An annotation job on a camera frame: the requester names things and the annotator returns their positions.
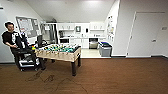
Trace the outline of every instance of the stainless steel appliance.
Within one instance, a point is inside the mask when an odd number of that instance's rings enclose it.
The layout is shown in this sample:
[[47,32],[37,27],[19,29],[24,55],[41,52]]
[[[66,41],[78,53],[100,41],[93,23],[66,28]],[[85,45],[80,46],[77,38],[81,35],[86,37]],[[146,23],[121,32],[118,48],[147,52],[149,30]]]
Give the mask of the stainless steel appliance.
[[97,49],[98,38],[89,38],[89,49]]
[[41,24],[41,33],[43,40],[48,44],[58,43],[56,24]]
[[64,37],[64,31],[59,31],[60,38]]

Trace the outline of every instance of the door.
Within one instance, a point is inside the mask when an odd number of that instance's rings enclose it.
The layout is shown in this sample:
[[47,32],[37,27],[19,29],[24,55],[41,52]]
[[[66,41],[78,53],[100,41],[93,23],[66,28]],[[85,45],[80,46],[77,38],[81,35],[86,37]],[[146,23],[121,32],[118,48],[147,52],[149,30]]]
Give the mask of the door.
[[127,57],[151,57],[164,13],[136,13]]

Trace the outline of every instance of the baseboard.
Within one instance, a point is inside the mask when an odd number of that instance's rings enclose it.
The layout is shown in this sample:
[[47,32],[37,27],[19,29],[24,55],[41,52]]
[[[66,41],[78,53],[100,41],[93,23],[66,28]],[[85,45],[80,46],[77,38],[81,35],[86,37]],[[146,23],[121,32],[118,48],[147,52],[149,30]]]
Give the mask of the baseboard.
[[0,62],[0,64],[15,64],[15,62]]
[[111,58],[125,58],[126,56],[111,56]]
[[162,57],[162,58],[168,59],[168,57],[163,56],[163,55],[153,55],[153,56],[151,56],[151,57]]

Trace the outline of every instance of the trash can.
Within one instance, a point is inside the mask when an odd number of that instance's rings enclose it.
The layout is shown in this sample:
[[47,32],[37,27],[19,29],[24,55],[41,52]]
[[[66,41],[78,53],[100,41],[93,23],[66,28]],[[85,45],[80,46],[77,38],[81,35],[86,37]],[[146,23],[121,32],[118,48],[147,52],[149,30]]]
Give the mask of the trash can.
[[99,53],[101,57],[111,57],[112,46],[107,42],[99,42]]

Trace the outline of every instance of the kitchen counter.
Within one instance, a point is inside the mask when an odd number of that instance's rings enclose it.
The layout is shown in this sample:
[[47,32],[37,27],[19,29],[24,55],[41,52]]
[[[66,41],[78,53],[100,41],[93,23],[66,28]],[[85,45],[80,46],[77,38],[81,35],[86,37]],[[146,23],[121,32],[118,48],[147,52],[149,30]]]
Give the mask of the kitchen counter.
[[105,39],[105,37],[63,37],[60,39],[89,39],[89,38]]

